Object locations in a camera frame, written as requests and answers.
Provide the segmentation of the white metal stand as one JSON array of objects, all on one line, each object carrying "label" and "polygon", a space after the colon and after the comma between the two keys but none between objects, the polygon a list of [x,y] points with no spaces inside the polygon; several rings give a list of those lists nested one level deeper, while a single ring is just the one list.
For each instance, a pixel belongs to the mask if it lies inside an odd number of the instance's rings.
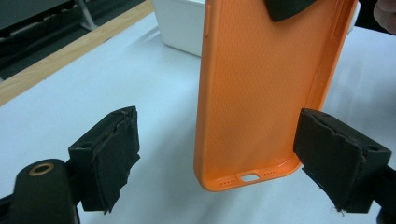
[{"label": "white metal stand", "polygon": [[97,28],[97,25],[94,23],[92,19],[92,15],[90,11],[87,8],[87,5],[84,0],[74,0],[74,2],[77,4],[79,10],[81,11],[82,14],[82,22],[80,25],[88,30],[88,31],[93,31]]}]

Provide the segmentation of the wooden table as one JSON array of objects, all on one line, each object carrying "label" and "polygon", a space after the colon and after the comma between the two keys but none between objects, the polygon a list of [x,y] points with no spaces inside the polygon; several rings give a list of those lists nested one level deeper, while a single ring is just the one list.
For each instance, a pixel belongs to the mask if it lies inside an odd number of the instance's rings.
[{"label": "wooden table", "polygon": [[133,26],[152,12],[152,1],[144,0],[115,19],[99,26],[50,56],[20,71],[13,77],[0,82],[0,106],[31,89],[37,83],[45,80],[115,35]]}]

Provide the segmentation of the orange phone case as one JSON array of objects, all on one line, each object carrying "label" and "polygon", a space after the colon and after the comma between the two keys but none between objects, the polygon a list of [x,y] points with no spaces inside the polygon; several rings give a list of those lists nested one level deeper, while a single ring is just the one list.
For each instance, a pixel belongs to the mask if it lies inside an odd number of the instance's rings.
[{"label": "orange phone case", "polygon": [[206,0],[193,169],[223,191],[289,175],[302,108],[320,109],[358,0],[273,21],[265,0]]}]

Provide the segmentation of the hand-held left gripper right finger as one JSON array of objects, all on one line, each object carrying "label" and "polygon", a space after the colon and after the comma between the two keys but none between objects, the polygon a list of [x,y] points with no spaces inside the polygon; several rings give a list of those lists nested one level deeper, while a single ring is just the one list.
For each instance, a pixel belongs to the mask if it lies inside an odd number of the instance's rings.
[{"label": "hand-held left gripper right finger", "polygon": [[336,209],[366,213],[377,202],[392,213],[391,151],[386,147],[329,114],[304,108],[293,150]]}]

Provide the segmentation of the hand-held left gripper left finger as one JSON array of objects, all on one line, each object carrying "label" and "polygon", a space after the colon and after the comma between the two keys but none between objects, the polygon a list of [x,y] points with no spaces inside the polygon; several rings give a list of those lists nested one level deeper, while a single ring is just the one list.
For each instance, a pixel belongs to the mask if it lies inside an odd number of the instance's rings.
[{"label": "hand-held left gripper left finger", "polygon": [[127,106],[107,114],[68,152],[83,209],[110,212],[140,159],[136,108]]}]

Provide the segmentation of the white plastic bin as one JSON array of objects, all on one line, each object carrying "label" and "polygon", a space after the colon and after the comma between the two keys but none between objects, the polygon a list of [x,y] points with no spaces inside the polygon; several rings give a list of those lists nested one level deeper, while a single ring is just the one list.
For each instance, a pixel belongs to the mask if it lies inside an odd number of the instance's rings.
[{"label": "white plastic bin", "polygon": [[152,0],[163,43],[200,56],[203,40],[219,30],[238,55],[264,58],[335,57],[360,10],[358,0],[318,0],[281,22],[264,0]]}]

